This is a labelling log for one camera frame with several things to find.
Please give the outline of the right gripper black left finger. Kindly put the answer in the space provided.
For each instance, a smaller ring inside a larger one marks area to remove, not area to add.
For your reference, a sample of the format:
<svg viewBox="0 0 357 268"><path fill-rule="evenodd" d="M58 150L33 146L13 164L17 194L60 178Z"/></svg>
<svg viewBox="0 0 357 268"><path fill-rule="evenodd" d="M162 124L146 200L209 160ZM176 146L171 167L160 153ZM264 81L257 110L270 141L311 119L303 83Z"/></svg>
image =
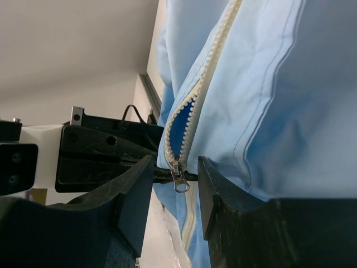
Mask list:
<svg viewBox="0 0 357 268"><path fill-rule="evenodd" d="M1 199L2 267L134 267L153 184L144 157L121 176L70 202Z"/></svg>

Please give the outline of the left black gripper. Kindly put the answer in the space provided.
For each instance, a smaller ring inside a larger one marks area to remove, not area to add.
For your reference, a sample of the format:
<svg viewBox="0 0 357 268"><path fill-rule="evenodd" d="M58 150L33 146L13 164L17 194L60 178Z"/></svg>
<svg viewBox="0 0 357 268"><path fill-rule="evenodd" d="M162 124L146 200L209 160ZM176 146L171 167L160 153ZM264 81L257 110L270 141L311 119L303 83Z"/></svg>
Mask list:
<svg viewBox="0 0 357 268"><path fill-rule="evenodd" d="M21 122L1 120L1 196L30 190L35 182L38 146L21 143Z"/></svg>

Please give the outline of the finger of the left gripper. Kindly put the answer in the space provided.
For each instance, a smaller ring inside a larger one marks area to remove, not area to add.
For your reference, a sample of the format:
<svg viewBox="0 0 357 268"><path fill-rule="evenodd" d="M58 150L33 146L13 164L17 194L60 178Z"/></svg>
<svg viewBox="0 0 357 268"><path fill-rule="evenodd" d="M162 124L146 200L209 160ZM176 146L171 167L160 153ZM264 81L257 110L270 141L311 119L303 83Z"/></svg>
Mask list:
<svg viewBox="0 0 357 268"><path fill-rule="evenodd" d="M61 132L55 190L90 192L146 156L157 159L163 127L73 113Z"/></svg>

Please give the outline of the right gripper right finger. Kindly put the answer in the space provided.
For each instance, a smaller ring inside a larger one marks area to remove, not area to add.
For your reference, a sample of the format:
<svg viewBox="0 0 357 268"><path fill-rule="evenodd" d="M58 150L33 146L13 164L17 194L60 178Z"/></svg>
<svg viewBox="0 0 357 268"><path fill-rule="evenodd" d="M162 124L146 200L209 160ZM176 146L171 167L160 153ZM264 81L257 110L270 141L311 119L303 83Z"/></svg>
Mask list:
<svg viewBox="0 0 357 268"><path fill-rule="evenodd" d="M355 267L356 200L267 202L198 159L202 232L212 267Z"/></svg>

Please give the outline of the light blue hooded jacket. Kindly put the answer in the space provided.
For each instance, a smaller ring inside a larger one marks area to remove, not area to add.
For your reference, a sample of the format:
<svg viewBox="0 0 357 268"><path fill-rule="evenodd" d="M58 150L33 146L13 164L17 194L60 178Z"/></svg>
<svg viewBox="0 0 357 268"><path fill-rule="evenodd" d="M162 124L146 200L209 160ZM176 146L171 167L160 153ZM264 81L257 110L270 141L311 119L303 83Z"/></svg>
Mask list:
<svg viewBox="0 0 357 268"><path fill-rule="evenodd" d="M198 159L250 195L356 200L356 2L167 1L158 199L212 267Z"/></svg>

